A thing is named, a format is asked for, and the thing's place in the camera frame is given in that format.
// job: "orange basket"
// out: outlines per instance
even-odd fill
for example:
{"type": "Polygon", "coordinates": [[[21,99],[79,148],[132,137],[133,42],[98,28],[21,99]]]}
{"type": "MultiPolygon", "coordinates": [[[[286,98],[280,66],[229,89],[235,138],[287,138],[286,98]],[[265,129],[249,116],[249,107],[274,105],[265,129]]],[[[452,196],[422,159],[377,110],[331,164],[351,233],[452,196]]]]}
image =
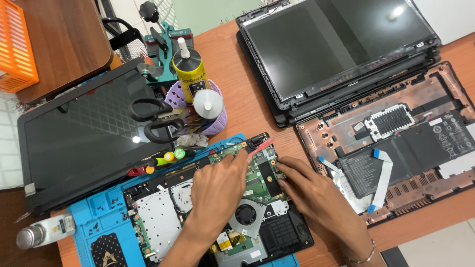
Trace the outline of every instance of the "orange basket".
{"type": "Polygon", "coordinates": [[[0,0],[0,90],[15,93],[37,82],[23,10],[0,0]]]}

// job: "wooden table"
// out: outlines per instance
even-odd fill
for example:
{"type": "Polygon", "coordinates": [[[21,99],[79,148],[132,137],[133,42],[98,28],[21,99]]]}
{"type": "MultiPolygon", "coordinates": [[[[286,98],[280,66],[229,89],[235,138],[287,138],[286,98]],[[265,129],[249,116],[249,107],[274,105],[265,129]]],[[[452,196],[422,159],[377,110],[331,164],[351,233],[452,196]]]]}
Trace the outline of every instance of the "wooden table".
{"type": "MultiPolygon", "coordinates": [[[[211,138],[210,143],[243,132],[252,137],[268,132],[275,138],[275,149],[281,156],[308,162],[305,150],[294,128],[279,129],[271,115],[256,80],[236,40],[234,21],[195,37],[195,48],[203,57],[208,77],[223,93],[228,124],[211,138]]],[[[467,90],[475,99],[475,33],[442,48],[442,59],[448,60],[467,90]]],[[[421,236],[475,217],[475,189],[411,212],[370,229],[380,251],[393,248],[421,236]]],[[[300,266],[336,267],[343,265],[338,240],[328,231],[308,221],[315,245],[297,253],[300,266]]],[[[58,242],[63,266],[78,267],[79,261],[72,237],[58,242]]]]}
{"type": "Polygon", "coordinates": [[[25,13],[39,83],[16,93],[23,103],[74,86],[109,67],[113,53],[93,0],[17,0],[25,13]]]}

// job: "metal mesh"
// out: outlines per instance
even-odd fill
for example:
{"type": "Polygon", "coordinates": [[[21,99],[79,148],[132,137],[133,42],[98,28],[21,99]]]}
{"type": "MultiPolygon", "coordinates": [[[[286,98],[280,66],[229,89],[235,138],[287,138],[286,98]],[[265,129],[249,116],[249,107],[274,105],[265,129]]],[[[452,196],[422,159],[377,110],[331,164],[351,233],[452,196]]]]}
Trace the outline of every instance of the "metal mesh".
{"type": "Polygon", "coordinates": [[[129,62],[134,58],[147,57],[147,49],[145,45],[138,39],[130,42],[123,48],[115,51],[125,62],[129,62]]]}

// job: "black knob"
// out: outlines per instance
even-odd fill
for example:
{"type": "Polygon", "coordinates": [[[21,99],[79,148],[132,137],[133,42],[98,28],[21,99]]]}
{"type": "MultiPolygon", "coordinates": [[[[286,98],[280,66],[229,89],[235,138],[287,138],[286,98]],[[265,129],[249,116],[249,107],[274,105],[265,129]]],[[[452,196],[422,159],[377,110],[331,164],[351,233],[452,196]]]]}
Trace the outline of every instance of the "black knob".
{"type": "Polygon", "coordinates": [[[157,6],[152,2],[147,1],[140,5],[139,14],[147,22],[158,22],[157,6]]]}

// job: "pen holder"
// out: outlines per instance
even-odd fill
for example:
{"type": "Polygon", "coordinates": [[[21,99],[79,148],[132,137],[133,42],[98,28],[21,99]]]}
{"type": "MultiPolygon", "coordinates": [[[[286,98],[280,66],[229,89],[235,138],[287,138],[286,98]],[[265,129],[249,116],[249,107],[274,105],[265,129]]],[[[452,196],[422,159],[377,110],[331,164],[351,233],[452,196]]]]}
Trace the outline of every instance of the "pen holder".
{"type": "MultiPolygon", "coordinates": [[[[173,108],[176,107],[184,107],[187,105],[185,102],[185,98],[183,96],[183,91],[181,90],[180,87],[180,81],[177,81],[168,91],[167,96],[165,97],[165,102],[170,104],[173,108]]],[[[221,94],[221,91],[219,90],[219,87],[211,80],[209,80],[209,87],[211,90],[217,92],[221,98],[223,95],[221,94]]],[[[226,115],[226,109],[223,106],[223,111],[221,111],[221,114],[216,118],[216,121],[213,122],[213,124],[205,129],[201,134],[204,135],[214,135],[219,132],[221,132],[224,129],[224,126],[226,126],[226,122],[228,121],[228,116],[226,115]]]]}

